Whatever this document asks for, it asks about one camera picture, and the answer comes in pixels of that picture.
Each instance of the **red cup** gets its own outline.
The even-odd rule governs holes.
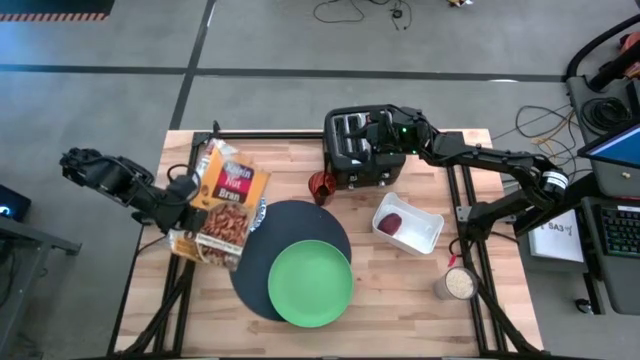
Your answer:
[[[327,205],[336,192],[336,179],[329,173],[319,171],[309,178],[309,191],[316,205]]]

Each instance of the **desk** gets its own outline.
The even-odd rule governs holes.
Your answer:
[[[491,146],[488,130],[464,130],[467,143]],[[167,184],[169,166],[187,163],[192,131],[170,131],[164,143],[157,185]],[[272,173],[265,196],[269,203],[297,199],[312,201],[307,188],[311,174],[322,169],[320,140],[228,140]],[[472,169],[478,201],[503,195],[498,173]],[[460,186],[464,197],[464,188]],[[445,227],[430,255],[415,257],[375,237],[371,219],[385,193],[394,191],[427,212],[441,214]],[[326,207],[345,228],[352,246],[355,293],[351,305],[334,323],[302,329],[265,320],[236,296],[222,268],[195,268],[182,356],[442,356],[477,355],[478,349],[466,301],[439,301],[433,282],[447,270],[447,246],[457,236],[447,171],[408,156],[397,182],[385,188],[339,191]],[[512,233],[506,226],[497,231]],[[160,236],[147,228],[141,245]],[[487,242],[498,300],[515,326],[542,348],[538,325],[520,262],[517,245],[492,236]],[[160,306],[169,262],[166,246],[145,250],[136,260],[115,350],[133,343]],[[172,312],[169,323],[175,324]],[[493,344],[490,316],[482,307]],[[167,345],[173,339],[169,326]]]

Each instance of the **red food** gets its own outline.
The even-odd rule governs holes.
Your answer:
[[[400,228],[400,225],[402,225],[402,218],[400,215],[391,213],[380,220],[378,223],[378,230],[387,235],[393,236],[393,234],[395,234]]]

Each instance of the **wooden table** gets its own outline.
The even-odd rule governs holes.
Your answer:
[[[467,143],[491,146],[488,130],[459,131],[464,132]],[[158,186],[166,185],[165,172],[169,166],[187,163],[192,135],[192,131],[169,131],[158,170]],[[288,199],[313,201],[307,180],[322,169],[319,140],[229,143],[272,173],[265,194],[269,203]],[[503,195],[499,174],[472,169],[472,177],[478,201],[493,201]],[[466,203],[464,188],[462,184],[459,186],[462,202]],[[372,234],[371,219],[389,191],[413,206],[444,217],[445,227],[432,254],[416,257]],[[226,270],[198,265],[183,356],[477,355],[469,303],[439,301],[432,291],[433,282],[447,270],[450,259],[447,246],[457,237],[445,169],[430,167],[417,156],[408,156],[394,185],[339,191],[326,209],[345,228],[353,252],[355,292],[342,317],[316,329],[266,320],[242,304]],[[494,229],[513,234],[504,225]],[[157,229],[145,230],[141,246],[159,236]],[[492,236],[487,247],[500,305],[528,341],[542,348],[517,245]],[[159,245],[137,258],[116,350],[129,346],[158,309],[168,259],[168,247]],[[177,308],[174,307],[174,322]],[[482,314],[491,348],[493,332],[484,305]],[[172,325],[170,319],[167,346],[173,339]]]

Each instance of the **green plate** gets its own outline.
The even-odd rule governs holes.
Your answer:
[[[318,240],[299,241],[276,258],[269,297],[278,314],[301,327],[337,319],[353,295],[353,274],[340,250]]]

